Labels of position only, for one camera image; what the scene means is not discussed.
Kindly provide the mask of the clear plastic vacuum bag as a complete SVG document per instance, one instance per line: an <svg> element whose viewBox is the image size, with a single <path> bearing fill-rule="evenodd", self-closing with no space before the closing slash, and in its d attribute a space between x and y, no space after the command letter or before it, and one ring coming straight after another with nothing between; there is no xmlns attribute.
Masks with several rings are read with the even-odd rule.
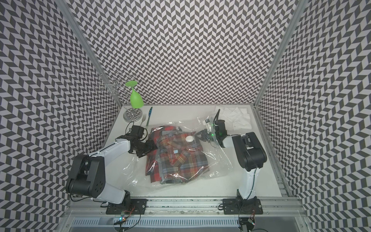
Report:
<svg viewBox="0 0 371 232"><path fill-rule="evenodd" d="M140 142L147 143L142 157L127 156L121 178L123 186L166 188L198 179L228 175L233 165L217 141L212 115L173 121L144 129Z"/></svg>

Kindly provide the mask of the red plaid shirt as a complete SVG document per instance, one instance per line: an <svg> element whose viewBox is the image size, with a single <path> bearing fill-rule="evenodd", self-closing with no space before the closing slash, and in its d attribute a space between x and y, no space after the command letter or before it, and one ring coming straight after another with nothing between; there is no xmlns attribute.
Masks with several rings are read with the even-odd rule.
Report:
<svg viewBox="0 0 371 232"><path fill-rule="evenodd" d="M185 184L210 171L207 155L195 131L164 125L153 127L149 140L157 146L147 154L145 175L155 184ZM194 141L188 143L187 136Z"/></svg>

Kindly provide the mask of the white shirt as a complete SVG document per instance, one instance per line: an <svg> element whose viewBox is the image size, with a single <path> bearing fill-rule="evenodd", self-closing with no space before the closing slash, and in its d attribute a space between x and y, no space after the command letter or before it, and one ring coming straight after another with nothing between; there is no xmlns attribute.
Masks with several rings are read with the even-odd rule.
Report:
<svg viewBox="0 0 371 232"><path fill-rule="evenodd" d="M219 119L225 122L228 131L252 129L251 117L246 108L216 106L214 111L219 111Z"/></svg>

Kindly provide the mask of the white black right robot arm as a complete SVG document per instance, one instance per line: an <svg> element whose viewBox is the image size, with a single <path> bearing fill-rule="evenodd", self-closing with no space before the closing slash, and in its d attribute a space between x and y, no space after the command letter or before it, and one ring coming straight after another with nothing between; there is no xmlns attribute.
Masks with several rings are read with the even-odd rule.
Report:
<svg viewBox="0 0 371 232"><path fill-rule="evenodd" d="M256 197L257 177L264 163L267 161L266 152L254 132L246 134L228 135L223 120L205 120L206 127L198 137L212 145L221 148L233 148L238 164L244 169L240 187L237 189L237 199L247 201Z"/></svg>

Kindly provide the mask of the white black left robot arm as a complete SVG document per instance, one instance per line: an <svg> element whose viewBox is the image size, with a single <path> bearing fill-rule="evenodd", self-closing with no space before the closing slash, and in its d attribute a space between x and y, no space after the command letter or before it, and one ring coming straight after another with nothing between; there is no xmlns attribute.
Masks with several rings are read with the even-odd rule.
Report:
<svg viewBox="0 0 371 232"><path fill-rule="evenodd" d="M135 136L122 135L106 148L77 155L68 173L66 192L71 196L82 195L111 204L122 204L127 193L106 183L106 167L125 153L141 158L156 149L153 140L143 142Z"/></svg>

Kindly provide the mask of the white round bag valve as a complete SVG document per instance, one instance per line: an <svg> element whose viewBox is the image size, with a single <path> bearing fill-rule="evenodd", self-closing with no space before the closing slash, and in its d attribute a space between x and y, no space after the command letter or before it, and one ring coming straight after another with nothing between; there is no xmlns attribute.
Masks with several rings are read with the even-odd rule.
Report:
<svg viewBox="0 0 371 232"><path fill-rule="evenodd" d="M186 139L186 141L187 141L188 143L191 143L191 142L194 141L194 137L193 137L193 136L187 136L185 139Z"/></svg>

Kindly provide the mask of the small clear fork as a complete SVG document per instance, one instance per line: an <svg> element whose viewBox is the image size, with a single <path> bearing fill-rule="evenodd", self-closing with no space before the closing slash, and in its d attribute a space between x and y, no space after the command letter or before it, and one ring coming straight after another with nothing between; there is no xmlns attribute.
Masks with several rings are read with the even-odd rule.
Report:
<svg viewBox="0 0 371 232"><path fill-rule="evenodd" d="M140 124L140 126L143 125L143 123L145 122L145 120L146 120L146 114L143 114L142 119L141 119L141 124Z"/></svg>

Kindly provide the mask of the blue green pen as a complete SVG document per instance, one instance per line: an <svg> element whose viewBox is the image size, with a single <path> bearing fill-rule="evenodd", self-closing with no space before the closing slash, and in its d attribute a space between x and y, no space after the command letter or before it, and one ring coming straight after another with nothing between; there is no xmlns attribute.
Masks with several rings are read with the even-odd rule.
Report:
<svg viewBox="0 0 371 232"><path fill-rule="evenodd" d="M152 111L153 111L153 106L150 107L149 112L148 112L148 119L147 119L147 122L146 122L146 128L148 128L148 126L149 126Z"/></svg>

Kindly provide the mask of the green plastic wine glass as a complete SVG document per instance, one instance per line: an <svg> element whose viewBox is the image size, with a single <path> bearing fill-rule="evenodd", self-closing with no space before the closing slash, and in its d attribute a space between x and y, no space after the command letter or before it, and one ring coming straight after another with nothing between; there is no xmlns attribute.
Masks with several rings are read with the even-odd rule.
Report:
<svg viewBox="0 0 371 232"><path fill-rule="evenodd" d="M130 95L130 104L132 108L139 109L144 106L144 101L141 95L135 90L135 87L138 85L137 81L131 80L125 83L126 87L131 88L131 95Z"/></svg>

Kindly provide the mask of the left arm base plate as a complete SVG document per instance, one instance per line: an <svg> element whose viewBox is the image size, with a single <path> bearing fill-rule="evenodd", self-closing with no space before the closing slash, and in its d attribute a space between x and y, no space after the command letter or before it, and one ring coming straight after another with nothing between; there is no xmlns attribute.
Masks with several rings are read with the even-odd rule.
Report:
<svg viewBox="0 0 371 232"><path fill-rule="evenodd" d="M132 214L132 215L143 215L146 211L148 200L145 198L131 199L129 203L122 204L108 204L106 208L107 215L121 215L121 214Z"/></svg>

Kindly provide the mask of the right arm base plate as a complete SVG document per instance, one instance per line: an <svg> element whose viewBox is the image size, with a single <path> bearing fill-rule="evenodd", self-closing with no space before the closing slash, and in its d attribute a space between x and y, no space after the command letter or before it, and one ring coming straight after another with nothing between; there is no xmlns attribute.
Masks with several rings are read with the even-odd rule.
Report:
<svg viewBox="0 0 371 232"><path fill-rule="evenodd" d="M262 215L263 208L258 198L249 200L223 199L218 206L218 210L223 211L225 215Z"/></svg>

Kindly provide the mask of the aluminium frame right floor rail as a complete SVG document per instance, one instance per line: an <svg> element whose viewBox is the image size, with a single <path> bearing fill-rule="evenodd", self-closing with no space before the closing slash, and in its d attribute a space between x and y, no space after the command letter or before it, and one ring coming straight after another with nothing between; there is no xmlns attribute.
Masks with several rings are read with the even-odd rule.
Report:
<svg viewBox="0 0 371 232"><path fill-rule="evenodd" d="M292 190L286 180L286 177L283 172L282 165L278 159L277 153L274 149L273 143L271 138L269 137L268 131L266 130L263 120L261 118L261 115L259 113L259 110L256 107L252 107L252 112L255 117L255 121L257 123L257 127L259 129L259 132L261 134L265 150L268 156L268 159L270 161L273 173L275 175L277 184L279 186L281 195L283 197L294 197L294 194L292 193Z"/></svg>

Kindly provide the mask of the aluminium frame corner post right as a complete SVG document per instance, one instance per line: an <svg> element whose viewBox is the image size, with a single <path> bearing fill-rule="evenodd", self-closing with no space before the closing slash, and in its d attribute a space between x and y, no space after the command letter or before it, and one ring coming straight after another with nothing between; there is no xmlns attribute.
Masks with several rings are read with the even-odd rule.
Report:
<svg viewBox="0 0 371 232"><path fill-rule="evenodd" d="M262 83L262 86L260 88L260 91L256 97L256 100L254 102L254 107L258 107L264 94L266 93L266 90L274 76L274 73L279 65L279 62L291 40L291 37L296 29L296 26L297 24L299 23L300 21L300 18L302 16L302 14L304 13L304 10L307 6L309 1L305 1L305 0L302 0L302 1L298 1L298 5L294 11L294 14L292 16L292 19L290 20L289 24L288 24L288 27L284 33L284 36L283 36L283 39L277 49L277 52L273 58L273 61L271 63L271 66L268 70L268 73L266 75L266 77L264 78L264 81Z"/></svg>

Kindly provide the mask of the aluminium frame corner post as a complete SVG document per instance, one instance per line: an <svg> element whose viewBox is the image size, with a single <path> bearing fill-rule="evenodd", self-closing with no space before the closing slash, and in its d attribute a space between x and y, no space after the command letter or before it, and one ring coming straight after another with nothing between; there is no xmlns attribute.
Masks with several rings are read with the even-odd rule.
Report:
<svg viewBox="0 0 371 232"><path fill-rule="evenodd" d="M104 84L106 84L106 87L109 91L113 90L113 87L111 85L110 79L106 75L105 71L103 70L98 58L96 57L93 49L91 48L90 44L88 43L85 35L83 34L82 30L80 29L79 25L77 24L74 16L72 15L70 8L68 7L66 1L63 0L55 0L55 3L57 4L58 8L63 14L63 17L67 21L68 25L71 27L74 35L78 39L79 43L81 44L82 48L84 49L85 53L89 57L91 63L95 67L96 71L98 72L101 80Z"/></svg>
<svg viewBox="0 0 371 232"><path fill-rule="evenodd" d="M284 36L283 36L283 39L277 49L277 52L273 58L273 61L271 63L271 66L268 70L268 73L266 75L266 77L264 78L264 81L262 83L262 86L260 88L260 91L256 97L256 100L254 102L254 107L258 107L264 94L266 93L266 90L274 76L274 73L279 65L279 62L291 40L291 37L296 29L296 26L297 24L299 23L300 21L300 18L302 16L302 14L304 13L304 10L307 6L309 1L305 1L305 0L302 0L302 1L298 1L298 5L294 11L294 14L292 16L292 19L290 20L289 24L288 24L288 27L284 33Z"/></svg>

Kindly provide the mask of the aluminium frame corner post left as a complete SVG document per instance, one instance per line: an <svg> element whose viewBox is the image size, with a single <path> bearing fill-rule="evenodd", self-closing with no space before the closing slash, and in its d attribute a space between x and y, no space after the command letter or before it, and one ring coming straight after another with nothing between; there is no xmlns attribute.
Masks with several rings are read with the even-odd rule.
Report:
<svg viewBox="0 0 371 232"><path fill-rule="evenodd" d="M98 58L96 57L93 49L91 48L90 44L88 43L85 35L83 34L82 30L80 29L79 25L77 24L74 16L72 15L70 8L68 7L66 1L63 0L55 0L55 3L57 4L58 8L63 14L63 17L67 21L68 25L71 27L74 35L78 39L79 43L81 44L82 48L84 49L85 53L89 57L91 63L95 67L96 71L98 72L101 80L104 84L106 84L106 87L109 91L113 90L113 87L111 85L110 79L106 75L105 71L103 70Z"/></svg>

